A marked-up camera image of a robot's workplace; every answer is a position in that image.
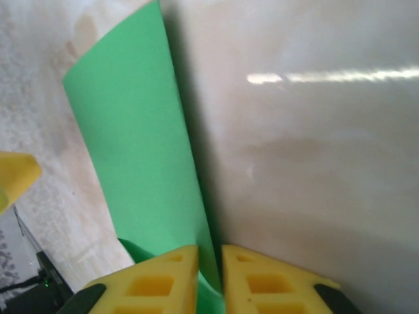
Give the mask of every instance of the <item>square hole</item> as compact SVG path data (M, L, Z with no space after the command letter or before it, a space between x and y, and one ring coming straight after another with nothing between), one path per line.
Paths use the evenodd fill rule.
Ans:
M162 314L162 308L156 307L118 307L113 314Z
M145 276L134 280L127 296L168 296L174 278L170 276Z
M259 304L259 314L307 314L302 304Z
M258 273L247 276L251 293L288 293L293 287L287 279L277 273Z

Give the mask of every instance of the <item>black device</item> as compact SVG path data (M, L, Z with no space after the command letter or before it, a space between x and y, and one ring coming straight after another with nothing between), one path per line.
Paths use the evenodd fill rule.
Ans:
M56 314L74 295L52 262L37 253L40 283L6 302L4 314Z

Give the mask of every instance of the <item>green paper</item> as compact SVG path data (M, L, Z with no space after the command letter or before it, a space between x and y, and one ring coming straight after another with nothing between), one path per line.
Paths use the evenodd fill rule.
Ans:
M63 82L121 243L136 262L198 244L198 312L222 313L214 248L158 2L108 33Z

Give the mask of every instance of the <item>black rubber tip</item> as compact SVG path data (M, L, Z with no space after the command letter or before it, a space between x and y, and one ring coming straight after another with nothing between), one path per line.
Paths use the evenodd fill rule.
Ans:
M106 286L98 283L78 291L57 314L88 314L106 291Z
M362 314L342 291L322 284L314 288L333 314Z

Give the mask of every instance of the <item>black object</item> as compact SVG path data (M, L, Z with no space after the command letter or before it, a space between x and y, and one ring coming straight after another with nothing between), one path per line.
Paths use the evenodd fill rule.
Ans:
M42 283L7 301L4 314L56 314L74 295L44 252L37 259Z
M88 314L105 291L106 286L101 283L80 290L57 314Z
M44 281L42 273L40 273L38 276L29 278L28 280L25 280L22 283L15 283L14 285L6 286L3 288L0 288L0 293L4 293L6 291L18 289L18 288L27 288L33 285L36 285L37 283L41 283Z
M314 288L333 314L362 314L342 291L322 284Z
M55 314L61 308L54 299L50 288L37 285L6 302L5 314Z

